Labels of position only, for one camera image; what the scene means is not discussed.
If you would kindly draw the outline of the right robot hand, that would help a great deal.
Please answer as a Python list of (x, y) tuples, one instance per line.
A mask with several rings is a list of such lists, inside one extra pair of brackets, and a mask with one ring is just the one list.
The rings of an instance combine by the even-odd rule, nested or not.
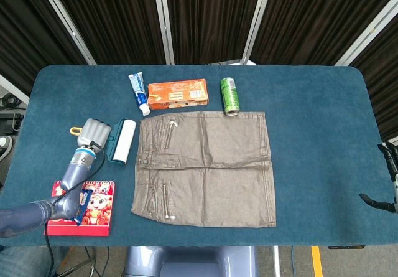
[(384, 144), (377, 145), (379, 150), (383, 153), (386, 160), (387, 169), (390, 174), (391, 181), (394, 188), (394, 202), (380, 202), (372, 200), (366, 194), (360, 194), (360, 198), (370, 207), (375, 209), (385, 210), (391, 213), (397, 213), (397, 146), (391, 142), (386, 141)]

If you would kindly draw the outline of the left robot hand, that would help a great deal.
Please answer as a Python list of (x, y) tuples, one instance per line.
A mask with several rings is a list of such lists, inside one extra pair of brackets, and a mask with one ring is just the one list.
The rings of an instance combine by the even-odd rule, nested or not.
[(88, 146), (96, 153), (100, 152), (105, 147), (110, 132), (110, 125), (88, 118), (77, 138), (78, 146)]

